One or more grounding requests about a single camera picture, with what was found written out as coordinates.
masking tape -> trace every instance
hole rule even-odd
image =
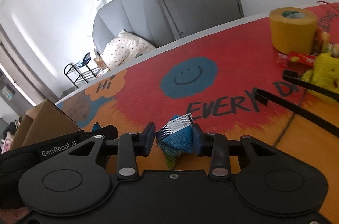
[[[279,8],[270,12],[273,46],[280,52],[310,54],[317,30],[317,16],[304,9]]]

screw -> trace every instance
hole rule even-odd
[[[177,175],[176,173],[170,174],[169,176],[171,179],[178,179],[179,175]]]
[[[212,174],[214,176],[226,176],[228,174],[228,170],[225,168],[215,168],[212,170]]]
[[[119,174],[122,176],[131,176],[136,173],[134,168],[122,168],[119,170]]]

red snack package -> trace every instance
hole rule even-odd
[[[313,68],[316,56],[290,52],[287,55],[287,66],[291,68],[309,70]]]

